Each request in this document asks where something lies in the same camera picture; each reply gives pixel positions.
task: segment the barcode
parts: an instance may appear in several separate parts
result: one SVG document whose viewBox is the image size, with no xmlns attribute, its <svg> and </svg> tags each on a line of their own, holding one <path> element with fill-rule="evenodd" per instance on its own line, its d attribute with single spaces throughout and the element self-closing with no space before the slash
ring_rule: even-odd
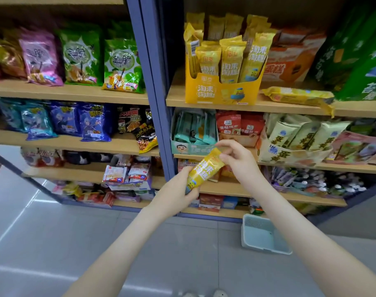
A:
<svg viewBox="0 0 376 297">
<path fill-rule="evenodd" d="M 196 47 L 199 47 L 199 41 L 191 41 L 191 55 L 196 56 Z"/>
</svg>

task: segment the blue snack bag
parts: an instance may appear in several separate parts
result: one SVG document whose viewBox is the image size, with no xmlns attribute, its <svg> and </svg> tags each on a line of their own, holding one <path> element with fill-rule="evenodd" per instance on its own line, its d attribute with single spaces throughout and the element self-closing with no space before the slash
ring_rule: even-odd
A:
<svg viewBox="0 0 376 297">
<path fill-rule="evenodd" d="M 83 103 L 79 107 L 82 142 L 110 142 L 112 115 L 108 104 Z"/>
<path fill-rule="evenodd" d="M 28 130 L 27 140 L 51 139 L 57 137 L 51 120 L 40 103 L 28 103 L 22 108 L 22 120 Z"/>
<path fill-rule="evenodd" d="M 78 103 L 52 101 L 50 114 L 56 133 L 75 135 L 77 137 L 82 136 Z"/>
<path fill-rule="evenodd" d="M 17 99 L 0 98 L 0 109 L 4 116 L 5 122 L 8 124 L 8 129 L 26 133 L 22 121 L 22 106 L 23 102 Z"/>
</svg>

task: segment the hand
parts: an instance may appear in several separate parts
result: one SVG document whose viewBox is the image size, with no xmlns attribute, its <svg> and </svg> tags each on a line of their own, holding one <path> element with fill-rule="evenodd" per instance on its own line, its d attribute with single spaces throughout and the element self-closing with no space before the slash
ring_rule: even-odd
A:
<svg viewBox="0 0 376 297">
<path fill-rule="evenodd" d="M 185 195 L 189 172 L 193 167 L 185 167 L 166 183 L 147 206 L 152 214 L 158 214 L 162 221 L 178 214 L 199 196 L 199 188 L 194 188 Z"/>
<path fill-rule="evenodd" d="M 220 140 L 218 147 L 228 147 L 220 155 L 220 159 L 229 165 L 238 181 L 249 190 L 253 183 L 266 181 L 252 153 L 235 140 Z"/>
</svg>

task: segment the purple snack package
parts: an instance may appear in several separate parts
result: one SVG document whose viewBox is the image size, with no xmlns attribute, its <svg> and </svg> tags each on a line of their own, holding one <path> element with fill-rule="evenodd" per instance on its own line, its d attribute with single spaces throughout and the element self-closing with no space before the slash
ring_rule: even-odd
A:
<svg viewBox="0 0 376 297">
<path fill-rule="evenodd" d="M 19 39 L 23 50 L 28 82 L 48 86 L 62 86 L 57 73 L 59 60 L 53 34 L 44 31 L 23 29 Z"/>
</svg>

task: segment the snack box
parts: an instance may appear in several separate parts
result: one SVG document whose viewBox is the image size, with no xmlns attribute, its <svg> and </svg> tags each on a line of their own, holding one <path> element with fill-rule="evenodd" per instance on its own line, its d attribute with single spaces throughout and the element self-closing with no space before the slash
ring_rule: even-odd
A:
<svg viewBox="0 0 376 297">
<path fill-rule="evenodd" d="M 262 130 L 255 147 L 258 154 L 258 164 L 261 164 L 262 162 L 297 167 L 314 167 L 321 163 L 332 151 L 332 147 L 325 150 L 307 151 L 290 150 L 273 145 L 266 135 L 266 127 Z"/>
<path fill-rule="evenodd" d="M 258 79 L 235 84 L 220 83 L 218 75 L 197 73 L 193 79 L 190 74 L 188 56 L 185 57 L 185 102 L 190 104 L 255 105 L 262 76 L 264 62 Z"/>
<path fill-rule="evenodd" d="M 215 144 L 211 145 L 195 145 L 195 144 L 188 144 L 177 142 L 173 140 L 174 132 L 176 130 L 176 123 L 178 119 L 178 115 L 180 112 L 184 110 L 185 112 L 191 113 L 198 113 L 200 110 L 189 109 L 189 108 L 178 108 L 174 110 L 173 119 L 171 120 L 171 153 L 172 154 L 191 154 L 191 155 L 207 155 L 210 153 L 212 149 L 214 149 Z M 216 127 L 216 138 L 218 141 L 218 129 Z"/>
</svg>

